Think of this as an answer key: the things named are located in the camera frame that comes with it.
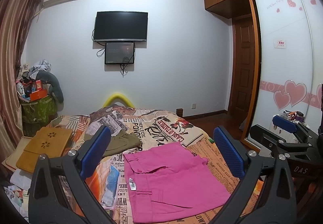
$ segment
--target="blue gripper pad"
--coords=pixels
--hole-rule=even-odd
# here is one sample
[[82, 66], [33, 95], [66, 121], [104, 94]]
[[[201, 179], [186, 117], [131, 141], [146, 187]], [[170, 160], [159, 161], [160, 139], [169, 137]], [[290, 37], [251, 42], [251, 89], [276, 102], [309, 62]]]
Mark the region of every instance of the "blue gripper pad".
[[81, 159], [80, 176], [83, 180], [93, 175], [96, 166], [99, 164], [102, 155], [111, 140], [110, 129], [107, 126], [101, 126], [92, 138], [95, 139], [94, 142], [85, 156]]
[[278, 115], [273, 117], [273, 124], [291, 134], [296, 133], [297, 131], [297, 127], [293, 122], [288, 121], [287, 119]]
[[247, 150], [240, 141], [234, 140], [223, 126], [214, 129], [213, 138], [232, 175], [243, 179], [248, 163]]

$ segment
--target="door frame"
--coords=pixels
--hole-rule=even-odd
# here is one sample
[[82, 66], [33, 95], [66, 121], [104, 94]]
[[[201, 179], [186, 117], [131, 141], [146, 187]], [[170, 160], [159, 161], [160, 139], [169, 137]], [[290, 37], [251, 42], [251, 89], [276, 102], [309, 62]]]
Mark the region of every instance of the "door frame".
[[235, 18], [232, 18], [232, 35], [233, 35], [233, 61], [232, 61], [232, 78], [231, 78], [231, 89], [230, 89], [230, 98], [229, 98], [229, 106], [228, 106], [228, 113], [231, 114], [232, 112], [232, 97], [233, 97], [233, 89], [235, 85], [235, 66], [236, 66], [236, 33], [235, 33], [235, 21], [240, 20], [240, 19], [245, 19], [251, 17], [252, 19], [252, 14], [246, 14], [242, 16], [238, 16]]
[[259, 19], [257, 16], [257, 7], [255, 0], [249, 0], [251, 6], [251, 15], [254, 24], [254, 35], [255, 35], [255, 72], [254, 72], [254, 83], [252, 87], [251, 93], [251, 101], [249, 105], [248, 115], [246, 119], [246, 123], [243, 129], [243, 133], [240, 141], [248, 146], [249, 148], [259, 152], [260, 149], [254, 145], [251, 141], [247, 139], [249, 130], [252, 124], [252, 120], [254, 118], [258, 94], [259, 94], [259, 84], [260, 84], [260, 72], [261, 72], [261, 36], [260, 36], [260, 25]]

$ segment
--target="wooden floor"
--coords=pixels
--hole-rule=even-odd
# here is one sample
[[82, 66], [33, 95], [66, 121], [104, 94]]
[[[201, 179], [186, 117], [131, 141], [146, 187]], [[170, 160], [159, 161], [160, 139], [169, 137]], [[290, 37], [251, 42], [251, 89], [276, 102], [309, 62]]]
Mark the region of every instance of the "wooden floor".
[[214, 128], [220, 125], [224, 126], [224, 128], [232, 135], [234, 139], [240, 140], [242, 136], [242, 131], [239, 129], [241, 121], [228, 114], [219, 114], [188, 121], [191, 124], [203, 129], [211, 138], [213, 138]]

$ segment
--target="gray travel pillow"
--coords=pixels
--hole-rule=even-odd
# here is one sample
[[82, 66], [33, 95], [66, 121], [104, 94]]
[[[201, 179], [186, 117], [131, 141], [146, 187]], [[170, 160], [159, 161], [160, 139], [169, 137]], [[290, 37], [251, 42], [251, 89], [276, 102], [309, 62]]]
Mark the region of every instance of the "gray travel pillow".
[[39, 71], [36, 80], [41, 80], [44, 83], [50, 84], [48, 92], [55, 95], [57, 101], [61, 104], [64, 102], [63, 92], [59, 86], [59, 81], [54, 74], [47, 71]]

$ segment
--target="white garment tag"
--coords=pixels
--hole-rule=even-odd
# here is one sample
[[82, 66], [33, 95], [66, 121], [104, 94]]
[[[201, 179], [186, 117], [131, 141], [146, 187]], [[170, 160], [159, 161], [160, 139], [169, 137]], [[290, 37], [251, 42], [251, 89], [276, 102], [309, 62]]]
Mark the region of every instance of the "white garment tag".
[[132, 178], [129, 178], [129, 185], [131, 190], [136, 190], [136, 183], [133, 181]]

